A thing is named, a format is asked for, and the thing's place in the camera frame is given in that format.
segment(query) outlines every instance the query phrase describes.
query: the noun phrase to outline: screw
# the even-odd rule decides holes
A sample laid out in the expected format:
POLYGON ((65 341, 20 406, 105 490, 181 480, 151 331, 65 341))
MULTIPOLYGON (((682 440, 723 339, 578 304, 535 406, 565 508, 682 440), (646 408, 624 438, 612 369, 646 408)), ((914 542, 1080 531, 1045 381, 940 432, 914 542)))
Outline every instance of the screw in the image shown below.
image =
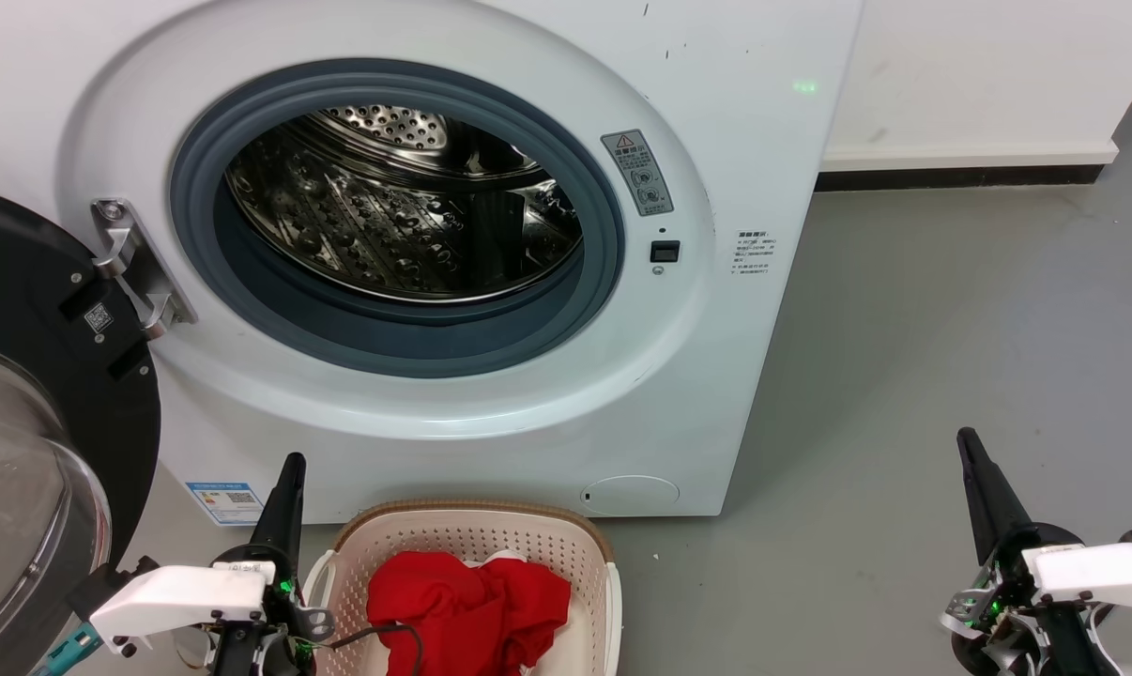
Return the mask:
POLYGON ((120 206, 119 202, 100 202, 98 213, 103 214, 106 220, 119 220, 123 216, 123 206, 120 206))

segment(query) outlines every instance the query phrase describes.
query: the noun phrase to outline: warning label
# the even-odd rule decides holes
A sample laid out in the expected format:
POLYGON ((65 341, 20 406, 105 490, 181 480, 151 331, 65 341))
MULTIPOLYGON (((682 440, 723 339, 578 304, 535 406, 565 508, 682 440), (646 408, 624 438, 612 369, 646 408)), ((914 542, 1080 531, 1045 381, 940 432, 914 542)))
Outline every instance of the warning label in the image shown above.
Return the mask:
POLYGON ((743 230, 734 247, 732 274, 767 274, 775 255, 777 240, 764 230, 743 230))
POLYGON ((261 500, 249 484, 192 484, 187 487, 218 525, 254 525, 261 517, 261 500))
POLYGON ((643 217, 657 214, 668 214, 674 211, 670 191, 662 179, 662 170, 657 165, 653 153, 649 149, 645 137, 637 129, 609 134, 600 138, 608 148, 608 154, 620 168, 625 183, 637 204, 637 212, 643 217))

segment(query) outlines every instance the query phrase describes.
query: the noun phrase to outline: green light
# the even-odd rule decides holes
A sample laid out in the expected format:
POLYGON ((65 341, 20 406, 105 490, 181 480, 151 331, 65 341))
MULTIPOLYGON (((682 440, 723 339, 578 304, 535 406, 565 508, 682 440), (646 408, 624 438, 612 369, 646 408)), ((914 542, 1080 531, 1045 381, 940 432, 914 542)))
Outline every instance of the green light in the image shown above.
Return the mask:
POLYGON ((798 91, 800 94, 816 94, 820 86, 816 85, 814 79, 797 79, 792 82, 792 89, 798 91))
POLYGON ((305 665, 305 667, 307 667, 307 665, 310 665, 312 658, 311 653, 312 653, 311 643, 299 642, 299 641, 294 642, 294 660, 298 664, 305 665))

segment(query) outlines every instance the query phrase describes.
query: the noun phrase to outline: stainless steel drum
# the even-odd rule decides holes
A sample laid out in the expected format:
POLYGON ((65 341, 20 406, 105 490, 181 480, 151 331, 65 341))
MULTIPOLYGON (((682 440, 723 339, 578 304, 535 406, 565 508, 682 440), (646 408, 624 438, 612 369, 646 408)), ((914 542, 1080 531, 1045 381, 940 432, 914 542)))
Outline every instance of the stainless steel drum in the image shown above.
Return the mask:
POLYGON ((226 172, 266 241, 359 294, 464 303, 514 294, 580 247, 569 199, 508 143, 381 104, 269 129, 226 172))

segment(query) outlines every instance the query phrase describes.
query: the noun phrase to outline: laundry basket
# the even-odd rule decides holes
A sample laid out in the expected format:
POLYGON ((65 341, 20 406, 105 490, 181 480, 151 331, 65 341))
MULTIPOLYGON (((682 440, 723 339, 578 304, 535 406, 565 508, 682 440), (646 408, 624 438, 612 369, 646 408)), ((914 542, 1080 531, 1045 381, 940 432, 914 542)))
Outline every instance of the laundry basket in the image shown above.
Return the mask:
MULTIPOLYGON (((305 582, 305 599, 332 610, 332 641, 367 628, 367 585, 403 551, 484 561, 522 553, 571 583, 569 619, 532 676, 615 676, 620 656, 620 576, 612 548, 588 519, 560 508, 506 502, 409 500, 365 511, 340 531, 305 582)), ((389 650, 369 636, 316 653, 317 676, 385 676, 389 650)))

